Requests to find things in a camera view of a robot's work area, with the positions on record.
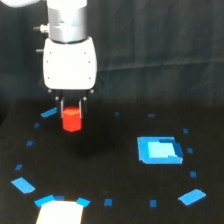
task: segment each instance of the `blue tape marker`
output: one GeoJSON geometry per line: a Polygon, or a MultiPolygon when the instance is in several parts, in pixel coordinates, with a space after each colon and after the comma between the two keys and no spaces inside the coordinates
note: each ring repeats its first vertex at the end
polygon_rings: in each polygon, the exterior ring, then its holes
{"type": "Polygon", "coordinates": [[[185,205],[190,205],[202,198],[204,198],[206,194],[198,189],[195,189],[181,197],[178,200],[182,201],[185,205]]]}
{"type": "Polygon", "coordinates": [[[156,200],[150,200],[150,207],[152,207],[152,208],[157,207],[157,201],[156,200]]]}
{"type": "Polygon", "coordinates": [[[41,116],[46,118],[46,117],[50,117],[51,115],[56,114],[56,113],[57,113],[57,107],[42,113],[41,116]]]}
{"type": "Polygon", "coordinates": [[[79,198],[76,203],[79,205],[82,205],[83,207],[87,207],[89,205],[90,201],[83,199],[83,198],[79,198]]]}
{"type": "Polygon", "coordinates": [[[54,199],[56,201],[64,201],[65,200],[65,196],[54,196],[54,199]]]}
{"type": "Polygon", "coordinates": [[[177,156],[184,156],[180,143],[173,143],[174,151],[177,156]]]}
{"type": "Polygon", "coordinates": [[[112,206],[113,200],[112,199],[105,199],[104,206],[112,206]]]}
{"type": "Polygon", "coordinates": [[[148,114],[148,117],[156,117],[155,114],[148,114]]]}
{"type": "Polygon", "coordinates": [[[149,142],[167,143],[165,141],[170,141],[168,143],[175,143],[174,137],[139,137],[137,140],[140,161],[146,164],[182,164],[183,158],[181,157],[168,156],[167,158],[150,158],[149,142]]]}
{"type": "Polygon", "coordinates": [[[188,153],[193,153],[193,149],[192,148],[187,148],[187,152],[188,153]]]}
{"type": "Polygon", "coordinates": [[[33,141],[28,141],[28,142],[26,143],[26,145],[27,145],[27,146],[31,146],[31,145],[33,145],[33,141]]]}
{"type": "Polygon", "coordinates": [[[18,165],[16,166],[15,170],[21,170],[22,166],[23,166],[23,165],[18,164],[18,165]]]}
{"type": "Polygon", "coordinates": [[[35,127],[35,128],[39,128],[39,127],[40,127],[40,123],[36,123],[36,124],[34,125],[34,127],[35,127]]]}
{"type": "Polygon", "coordinates": [[[20,191],[22,191],[24,194],[31,193],[35,190],[35,188],[22,177],[11,181],[11,183],[14,186],[16,186],[20,191]]]}
{"type": "Polygon", "coordinates": [[[189,134],[189,130],[188,129],[184,129],[183,132],[184,132],[184,134],[189,134]]]}
{"type": "Polygon", "coordinates": [[[197,173],[195,171],[190,172],[191,177],[197,178],[197,173]]]}
{"type": "Polygon", "coordinates": [[[149,158],[143,162],[146,164],[182,164],[183,158],[169,156],[168,158],[149,158]]]}
{"type": "Polygon", "coordinates": [[[55,201],[54,196],[53,195],[49,195],[45,198],[41,198],[37,201],[35,201],[34,203],[36,204],[37,207],[41,207],[42,205],[50,202],[50,201],[55,201]]]}

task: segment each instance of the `red cube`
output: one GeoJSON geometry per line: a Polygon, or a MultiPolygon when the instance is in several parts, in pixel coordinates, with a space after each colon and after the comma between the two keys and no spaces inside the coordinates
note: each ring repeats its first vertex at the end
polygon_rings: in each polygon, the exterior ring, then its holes
{"type": "Polygon", "coordinates": [[[63,111],[63,129],[69,132],[82,129],[81,111],[78,107],[66,107],[63,111]]]}

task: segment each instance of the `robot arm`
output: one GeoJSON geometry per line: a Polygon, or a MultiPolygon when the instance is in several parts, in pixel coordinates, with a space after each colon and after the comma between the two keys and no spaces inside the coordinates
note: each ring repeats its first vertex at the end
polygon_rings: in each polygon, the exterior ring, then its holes
{"type": "Polygon", "coordinates": [[[9,7],[19,8],[37,3],[40,0],[0,0],[0,1],[9,7]]]}

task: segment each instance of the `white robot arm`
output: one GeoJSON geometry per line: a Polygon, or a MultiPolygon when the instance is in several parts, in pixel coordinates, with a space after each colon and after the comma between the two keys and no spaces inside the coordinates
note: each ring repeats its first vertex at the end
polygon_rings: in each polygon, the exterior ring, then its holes
{"type": "Polygon", "coordinates": [[[0,0],[0,1],[9,7],[19,8],[37,3],[40,0],[0,0]]]}
{"type": "MultiPolygon", "coordinates": [[[[0,0],[10,7],[23,7],[40,0],[0,0]]],[[[87,33],[87,0],[47,0],[47,33],[43,50],[45,85],[57,92],[58,112],[63,111],[62,90],[90,90],[96,83],[97,58],[87,33]]]]}

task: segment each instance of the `blue square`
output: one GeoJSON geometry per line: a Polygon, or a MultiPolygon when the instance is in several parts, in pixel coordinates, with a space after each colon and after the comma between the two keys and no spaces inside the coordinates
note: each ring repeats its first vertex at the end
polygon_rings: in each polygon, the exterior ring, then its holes
{"type": "Polygon", "coordinates": [[[184,129],[184,134],[189,134],[189,130],[188,129],[184,129]]]}
{"type": "Polygon", "coordinates": [[[27,146],[31,146],[31,145],[33,145],[33,141],[28,141],[28,142],[26,143],[26,145],[27,145],[27,146]]]}
{"type": "Polygon", "coordinates": [[[112,206],[113,200],[112,199],[105,199],[104,206],[112,206]]]}
{"type": "Polygon", "coordinates": [[[193,149],[192,148],[187,148],[187,152],[188,153],[193,153],[193,149]]]}
{"type": "Polygon", "coordinates": [[[82,205],[83,207],[87,207],[89,205],[90,201],[83,199],[83,198],[79,198],[77,200],[77,204],[82,205]]]}
{"type": "Polygon", "coordinates": [[[148,114],[148,117],[156,117],[155,114],[148,114]]]}
{"type": "Polygon", "coordinates": [[[36,124],[34,125],[34,127],[35,127],[35,128],[39,128],[39,127],[40,127],[40,123],[36,123],[36,124]]]}
{"type": "Polygon", "coordinates": [[[157,207],[157,201],[156,200],[150,200],[150,207],[152,207],[152,208],[157,207]]]}
{"type": "Polygon", "coordinates": [[[16,166],[15,170],[21,170],[22,166],[23,166],[23,165],[18,164],[18,165],[16,166]]]}
{"type": "Polygon", "coordinates": [[[195,171],[190,172],[191,177],[197,178],[197,173],[195,171]]]}

